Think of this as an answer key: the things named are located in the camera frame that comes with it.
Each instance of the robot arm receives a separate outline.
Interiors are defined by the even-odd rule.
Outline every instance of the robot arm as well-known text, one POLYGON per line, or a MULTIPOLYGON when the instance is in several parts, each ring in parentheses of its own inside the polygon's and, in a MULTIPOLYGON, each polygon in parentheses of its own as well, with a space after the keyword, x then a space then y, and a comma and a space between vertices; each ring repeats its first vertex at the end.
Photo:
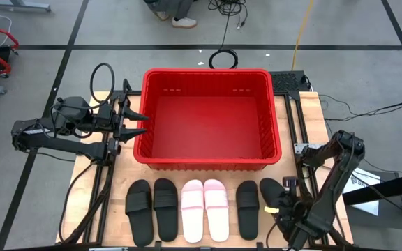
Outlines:
POLYGON ((289 212, 289 215, 278 215, 276 220, 279 221, 277 222, 279 229, 288 242, 288 247, 300 250, 308 237, 319 239, 325 234, 330 234, 338 245, 349 245, 333 228, 336 217, 335 205, 348 179, 364 158, 364 154, 362 139, 342 130, 336 132, 327 144, 318 149, 307 146, 304 148, 297 158, 302 166, 317 169, 328 158, 334 158, 334 166, 313 201, 301 201, 290 193, 285 194, 286 197, 291 197, 288 201, 293 203, 286 205, 289 210, 280 212, 289 212), (298 206, 299 203, 297 205, 294 203, 298 201, 301 202, 301 206, 298 206))
POLYGON ((51 108, 50 117, 16 121, 11 131, 12 145, 16 150, 23 152, 44 147, 76 153, 96 162, 103 161, 107 153, 118 155, 120 153, 119 142, 127 142, 146 131, 145 129, 125 128, 124 119, 132 121, 148 119, 130 109, 130 100, 126 92, 120 94, 118 99, 119 114, 109 104, 100 104, 98 112, 93 113, 92 107, 82 97, 59 98, 51 108), (55 135, 82 137, 77 135, 76 130, 89 132, 89 134, 111 132, 113 136, 108 143, 91 144, 55 137, 55 135))

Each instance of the yellow cable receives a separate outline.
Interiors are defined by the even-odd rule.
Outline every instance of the yellow cable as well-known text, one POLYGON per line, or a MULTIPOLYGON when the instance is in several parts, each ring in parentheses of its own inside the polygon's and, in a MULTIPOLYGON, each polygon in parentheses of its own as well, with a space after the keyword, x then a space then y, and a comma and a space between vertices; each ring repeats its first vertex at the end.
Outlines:
POLYGON ((304 21, 302 22, 301 27, 300 27, 299 36, 297 36, 296 47, 294 48, 294 56, 292 57, 291 71, 294 70, 294 66, 296 64, 297 48, 299 47, 300 38, 302 37, 302 34, 304 32, 304 29, 306 26, 306 21, 308 20, 308 16, 310 15, 310 11, 311 11, 312 7, 313 7, 313 0, 310 0, 308 10, 306 10, 306 13, 305 13, 304 21))

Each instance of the black bracket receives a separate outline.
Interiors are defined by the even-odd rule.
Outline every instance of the black bracket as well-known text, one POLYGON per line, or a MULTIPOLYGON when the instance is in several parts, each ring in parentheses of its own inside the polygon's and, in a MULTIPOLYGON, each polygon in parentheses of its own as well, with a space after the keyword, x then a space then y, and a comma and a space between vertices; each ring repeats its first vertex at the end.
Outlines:
POLYGON ((263 247, 263 243, 257 242, 257 251, 263 251, 265 247, 263 247))
POLYGON ((155 241, 154 242, 154 251, 161 251, 162 247, 162 242, 161 241, 155 241))
POLYGON ((300 101, 300 93, 298 91, 288 91, 288 95, 296 101, 300 101))

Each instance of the gray floor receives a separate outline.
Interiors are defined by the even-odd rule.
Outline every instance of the gray floor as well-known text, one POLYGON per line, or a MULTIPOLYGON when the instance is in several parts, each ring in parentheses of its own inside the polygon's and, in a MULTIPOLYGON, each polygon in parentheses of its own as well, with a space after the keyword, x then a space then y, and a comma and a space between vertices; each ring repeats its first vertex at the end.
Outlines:
MULTIPOLYGON (((13 20, 12 33, 23 45, 66 45, 82 0, 55 0, 52 13, 0 10, 13 20)), ((402 29, 402 1, 389 1, 402 29)), ((307 0, 248 1, 249 18, 238 30, 231 17, 226 44, 292 45, 302 23, 307 0)), ((193 4, 189 13, 199 21, 192 30, 173 29, 159 22, 142 0, 90 0, 76 45, 215 45, 221 43, 225 17, 207 10, 207 0, 193 4)), ((0 19, 0 28, 8 21, 0 19)), ((301 41, 305 45, 401 45, 381 0, 316 0, 301 41)), ((150 68, 208 68, 214 50, 73 50, 58 96, 89 98, 89 76, 100 62, 110 63, 117 88, 128 78, 140 90, 150 68)), ((289 70, 290 50, 237 50, 240 68, 289 70)), ((13 150, 10 129, 15 120, 40 117, 63 58, 63 50, 20 50, 12 59, 13 74, 0 79, 8 92, 0 96, 0 230, 26 156, 13 150)), ((231 58, 220 55, 217 67, 231 58)), ((300 50, 296 69, 305 70, 320 93, 350 103, 365 112, 402 101, 402 50, 300 50)), ((102 70, 96 90, 106 90, 109 75, 102 70)), ((326 117, 348 115, 330 99, 326 117)), ((402 170, 402 110, 330 123, 333 130, 356 132, 366 143, 366 158, 390 170, 402 170)), ((72 155, 54 153, 63 158, 72 155)), ((38 156, 10 232, 6 248, 54 243, 64 195, 73 164, 38 156)), ((364 169, 371 169, 365 164, 364 169)), ((371 248, 402 250, 402 231, 352 226, 355 243, 371 248)))

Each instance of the person's leg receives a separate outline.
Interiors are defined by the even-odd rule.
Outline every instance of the person's leg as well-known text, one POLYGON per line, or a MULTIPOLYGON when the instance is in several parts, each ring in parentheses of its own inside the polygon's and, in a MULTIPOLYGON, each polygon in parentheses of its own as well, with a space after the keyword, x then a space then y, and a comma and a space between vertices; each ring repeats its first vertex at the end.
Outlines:
POLYGON ((188 10, 192 6, 193 0, 179 0, 178 9, 172 25, 174 28, 193 28, 196 26, 196 20, 187 17, 188 10))
POLYGON ((165 0, 159 0, 154 3, 148 3, 148 8, 161 20, 166 21, 170 16, 166 12, 167 3, 165 0))
POLYGON ((192 6, 193 0, 180 0, 178 10, 174 18, 181 19, 187 17, 188 10, 192 6))

